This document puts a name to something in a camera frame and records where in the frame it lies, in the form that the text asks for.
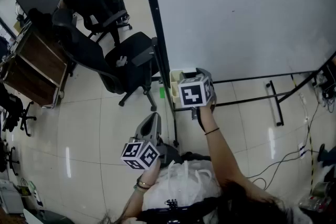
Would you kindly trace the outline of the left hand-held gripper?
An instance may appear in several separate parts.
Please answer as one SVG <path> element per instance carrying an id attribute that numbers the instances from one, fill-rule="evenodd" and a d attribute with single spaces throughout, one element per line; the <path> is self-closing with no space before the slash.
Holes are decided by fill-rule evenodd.
<path id="1" fill-rule="evenodd" d="M 131 169 L 148 170 L 161 159 L 166 162 L 167 145 L 161 139 L 161 116 L 153 112 L 136 128 L 121 153 L 121 160 Z"/>

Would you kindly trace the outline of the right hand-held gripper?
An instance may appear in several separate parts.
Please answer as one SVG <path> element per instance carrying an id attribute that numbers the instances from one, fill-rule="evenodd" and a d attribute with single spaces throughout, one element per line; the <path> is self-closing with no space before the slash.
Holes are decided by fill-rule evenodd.
<path id="1" fill-rule="evenodd" d="M 178 81 L 178 90 L 181 107 L 191 110 L 192 120 L 199 118 L 199 108 L 202 106 L 211 103 L 211 112 L 215 110 L 217 96 L 209 71 L 196 68 L 195 73 L 182 72 Z"/>

